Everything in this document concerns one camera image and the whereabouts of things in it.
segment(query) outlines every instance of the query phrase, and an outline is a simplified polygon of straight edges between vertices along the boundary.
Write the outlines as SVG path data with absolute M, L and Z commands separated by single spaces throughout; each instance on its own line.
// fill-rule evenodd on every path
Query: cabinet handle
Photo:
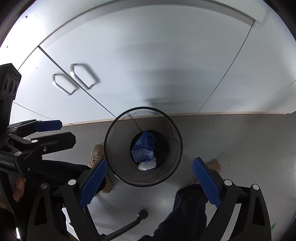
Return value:
M 60 86 L 60 85 L 56 82 L 56 80 L 55 80 L 56 75 L 61 75 L 61 76 L 63 76 L 68 82 L 70 82 L 70 80 L 69 80 L 65 75 L 63 75 L 63 74 L 53 74 L 53 75 L 52 75 L 52 84 L 53 84 L 55 87 L 57 87 L 58 89 L 60 89 L 62 92 L 64 92 L 64 93 L 67 94 L 67 95 L 72 95 L 76 90 L 78 90 L 78 87 L 75 86 L 75 85 L 73 85 L 73 83 L 71 83 L 71 82 L 70 82 L 70 83 L 75 87 L 75 89 L 74 89 L 72 92 L 68 92 L 67 90 L 65 90 L 62 86 Z
M 76 74 L 75 74 L 75 66 L 81 66 L 83 67 L 95 80 L 95 83 L 87 86 Z M 94 76 L 94 74 L 92 73 L 91 70 L 89 70 L 89 68 L 85 65 L 85 64 L 71 64 L 70 65 L 70 75 L 71 77 L 85 90 L 90 90 L 95 84 L 98 83 L 97 78 Z

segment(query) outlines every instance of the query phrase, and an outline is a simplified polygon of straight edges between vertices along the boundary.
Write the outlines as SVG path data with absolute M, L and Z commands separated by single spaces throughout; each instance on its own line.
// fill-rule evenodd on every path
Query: blue plastic wrapper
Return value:
M 154 157 L 156 140 L 151 133 L 144 131 L 131 150 L 133 159 L 136 162 L 148 162 Z

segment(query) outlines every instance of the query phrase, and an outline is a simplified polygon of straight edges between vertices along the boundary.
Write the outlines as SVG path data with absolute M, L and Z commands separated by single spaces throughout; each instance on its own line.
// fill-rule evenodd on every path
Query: trash can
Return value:
M 131 150 L 144 131 L 155 140 L 156 167 L 141 171 Z M 105 137 L 105 157 L 116 177 L 137 187 L 149 187 L 169 178 L 177 169 L 183 151 L 180 132 L 164 112 L 151 107 L 136 107 L 118 116 Z

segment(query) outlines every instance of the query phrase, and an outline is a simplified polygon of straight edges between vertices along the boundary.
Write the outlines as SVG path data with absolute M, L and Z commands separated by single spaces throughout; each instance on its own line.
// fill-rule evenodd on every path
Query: bolt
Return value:
M 15 156 L 19 156 L 19 155 L 21 155 L 22 153 L 20 152 L 20 151 L 17 151 L 16 153 L 15 153 Z
M 68 184 L 69 184 L 70 186 L 73 186 L 75 183 L 76 183 L 76 180 L 74 180 L 74 179 L 71 179 L 71 180 L 68 182 Z
M 41 189 L 47 188 L 47 183 L 42 183 L 40 187 L 41 187 Z
M 253 185 L 253 188 L 254 188 L 255 190 L 259 190 L 259 186 L 258 186 L 257 184 L 254 184 L 254 185 Z
M 225 180 L 224 183 L 225 183 L 226 186 L 231 186 L 232 185 L 232 181 L 230 181 L 230 180 Z

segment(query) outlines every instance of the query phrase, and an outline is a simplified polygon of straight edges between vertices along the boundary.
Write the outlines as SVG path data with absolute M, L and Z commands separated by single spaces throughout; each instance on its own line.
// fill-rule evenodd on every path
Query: shoe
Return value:
M 91 151 L 91 161 L 89 162 L 89 167 L 94 168 L 94 166 L 100 162 L 102 159 L 105 159 L 104 147 L 102 145 L 95 145 Z M 106 184 L 103 190 L 100 191 L 101 194 L 106 194 L 112 190 L 111 179 L 105 175 Z
M 212 162 L 209 163 L 209 164 L 207 165 L 207 167 L 208 167 L 208 169 L 211 169 L 211 170 L 214 170 L 214 171 L 220 173 L 221 166 L 220 166 L 220 164 L 217 162 L 216 159 L 213 159 Z M 197 180 L 197 179 L 194 179 L 191 183 L 185 185 L 185 186 L 182 187 L 182 188 L 185 188 L 185 187 L 187 187 L 187 186 L 189 186 L 189 185 L 192 185 L 192 184 L 198 184 L 198 183 L 199 183 L 198 180 Z

